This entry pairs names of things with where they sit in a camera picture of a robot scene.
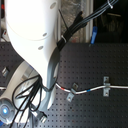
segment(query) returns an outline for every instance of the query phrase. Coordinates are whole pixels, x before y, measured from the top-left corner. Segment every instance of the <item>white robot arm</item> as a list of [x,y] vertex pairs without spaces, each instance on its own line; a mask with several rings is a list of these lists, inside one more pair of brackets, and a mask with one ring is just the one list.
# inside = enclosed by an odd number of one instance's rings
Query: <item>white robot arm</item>
[[[5,0],[4,2],[6,27],[11,44],[25,60],[13,74],[7,90],[0,98],[2,106],[4,102],[7,102],[4,104],[4,107],[1,106],[1,111],[7,110],[10,114],[12,111],[12,115],[14,115],[17,111],[12,104],[12,93],[17,85],[22,82],[22,78],[26,73],[29,72],[28,77],[24,80],[39,74],[42,78],[42,85],[46,88],[50,89],[55,84],[59,50],[55,40],[54,28],[57,20],[59,0]],[[42,91],[42,102],[39,111],[45,111],[50,108],[55,98],[55,92],[55,87],[51,92]],[[39,92],[33,101],[35,106],[39,98],[38,95]],[[17,107],[21,105],[22,101],[23,99],[15,100]],[[22,123],[26,121],[28,111],[26,109],[21,119]],[[13,118],[10,119],[7,114],[3,114],[1,118],[4,123],[9,124]],[[18,114],[16,122],[19,122],[20,116],[21,113]]]

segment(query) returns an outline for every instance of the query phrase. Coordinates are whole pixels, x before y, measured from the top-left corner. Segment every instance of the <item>perforated metal panel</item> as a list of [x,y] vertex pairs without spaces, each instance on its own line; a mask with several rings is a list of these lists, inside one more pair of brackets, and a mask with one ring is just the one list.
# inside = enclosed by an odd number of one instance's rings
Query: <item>perforated metal panel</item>
[[[0,70],[10,69],[21,60],[10,43],[0,43]],[[103,77],[109,76],[112,85],[128,86],[127,44],[68,44],[61,52],[60,70],[57,82],[66,88],[73,83],[78,91],[103,85]],[[0,74],[0,83],[5,79]],[[103,90],[76,95],[71,103],[68,93],[57,88],[52,107],[45,113],[48,120],[41,124],[33,119],[34,127],[44,128],[127,128],[128,90],[111,89],[108,98]]]

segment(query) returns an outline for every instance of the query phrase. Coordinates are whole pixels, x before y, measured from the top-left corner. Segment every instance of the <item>cable bundle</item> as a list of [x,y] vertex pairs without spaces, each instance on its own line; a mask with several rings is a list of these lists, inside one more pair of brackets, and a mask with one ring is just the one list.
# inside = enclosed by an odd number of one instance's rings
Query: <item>cable bundle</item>
[[[16,90],[17,90],[20,86],[22,86],[25,82],[27,82],[27,81],[29,81],[29,80],[33,80],[33,79],[37,79],[37,80],[36,80],[31,86],[29,86],[27,89],[25,89],[24,91],[22,91],[21,93],[19,93],[18,95],[15,96]],[[42,89],[46,90],[47,88],[42,85],[42,78],[41,78],[40,75],[34,76],[34,77],[32,77],[32,78],[29,78],[29,79],[23,81],[22,83],[20,83],[20,84],[15,88],[15,90],[13,91],[13,94],[12,94],[12,103],[13,103],[14,107],[17,109],[17,112],[16,112],[15,117],[14,117],[14,119],[13,119],[13,121],[12,121],[12,124],[10,125],[10,128],[12,127],[12,125],[13,125],[13,123],[14,123],[14,121],[15,121],[17,115],[19,114],[19,112],[22,112],[21,117],[20,117],[20,120],[19,120],[19,122],[20,122],[21,119],[22,119],[22,116],[23,116],[23,114],[24,114],[24,112],[25,112],[25,110],[26,110],[27,108],[29,108],[29,110],[32,111],[32,112],[38,110],[38,108],[39,108],[39,106],[40,106],[40,103],[41,103]],[[24,94],[25,92],[27,92],[28,90],[30,91],[30,93],[29,93],[28,95],[23,95],[23,94]],[[40,90],[40,99],[39,99],[39,103],[38,103],[37,107],[36,107],[35,109],[33,109],[33,107],[32,107],[32,106],[33,106],[32,102],[33,102],[33,100],[34,100],[34,98],[35,98],[35,96],[36,96],[36,94],[38,93],[39,90]],[[16,107],[15,102],[14,102],[14,98],[15,98],[15,99],[24,98],[24,100],[23,100],[23,102],[21,103],[21,105],[20,105],[19,108]]]
[[87,16],[86,18],[83,19],[82,17],[82,12],[80,12],[73,24],[67,28],[66,32],[62,36],[61,40],[57,43],[57,46],[59,50],[61,51],[62,48],[65,46],[65,44],[69,41],[69,39],[72,37],[72,35],[77,32],[79,29],[85,27],[87,23],[90,20],[93,20],[94,18],[97,18],[101,14],[103,14],[108,8],[112,8],[114,4],[116,4],[118,0],[108,0],[105,4],[103,4],[101,7],[99,7],[96,11],[94,11],[92,14]]

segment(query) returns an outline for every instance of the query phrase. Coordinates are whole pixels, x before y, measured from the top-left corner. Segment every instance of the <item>bracket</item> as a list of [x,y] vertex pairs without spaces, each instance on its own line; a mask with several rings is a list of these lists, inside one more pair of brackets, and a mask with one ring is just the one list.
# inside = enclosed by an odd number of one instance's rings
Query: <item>bracket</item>
[[67,96],[67,101],[71,102],[74,95],[76,94],[76,91],[78,89],[78,85],[76,83],[73,84],[73,87],[71,89],[71,92]]
[[2,70],[3,77],[6,77],[8,75],[8,73],[9,73],[8,68],[7,67],[4,67],[4,69]]
[[103,88],[103,96],[104,97],[109,97],[109,90],[110,90],[110,83],[109,83],[109,77],[105,76],[103,78],[103,85],[105,85],[106,87]]

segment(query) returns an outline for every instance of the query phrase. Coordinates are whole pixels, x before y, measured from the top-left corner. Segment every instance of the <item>wire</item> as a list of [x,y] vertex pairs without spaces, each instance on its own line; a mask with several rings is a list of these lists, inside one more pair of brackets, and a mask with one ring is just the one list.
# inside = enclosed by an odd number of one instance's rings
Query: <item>wire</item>
[[118,0],[109,0],[106,3],[104,3],[101,7],[99,7],[96,11],[94,11],[92,14],[87,16],[83,19],[82,17],[82,11],[76,16],[73,24],[68,28],[68,30],[65,31],[63,36],[61,37],[60,41],[57,42],[57,46],[59,51],[62,50],[62,48],[65,46],[66,42],[69,41],[69,39],[72,37],[74,33],[76,33],[79,29],[85,27],[87,23],[90,20],[93,20],[94,18],[97,18],[101,14],[103,14],[108,8],[116,4]]
[[[71,92],[71,90],[69,89],[65,89],[63,87],[61,87],[58,83],[56,83],[56,86],[58,88],[60,88],[61,90],[65,91],[65,92]],[[91,88],[91,89],[88,89],[88,90],[84,90],[84,91],[80,91],[80,92],[75,92],[75,94],[83,94],[83,93],[87,93],[87,92],[91,92],[91,91],[95,91],[95,90],[99,90],[99,89],[102,89],[102,88],[106,88],[105,85],[103,86],[98,86],[98,87],[95,87],[95,88]],[[115,86],[115,85],[110,85],[109,88],[116,88],[116,89],[128,89],[128,86]]]
[[110,88],[128,89],[128,86],[114,86],[114,85],[111,85]]

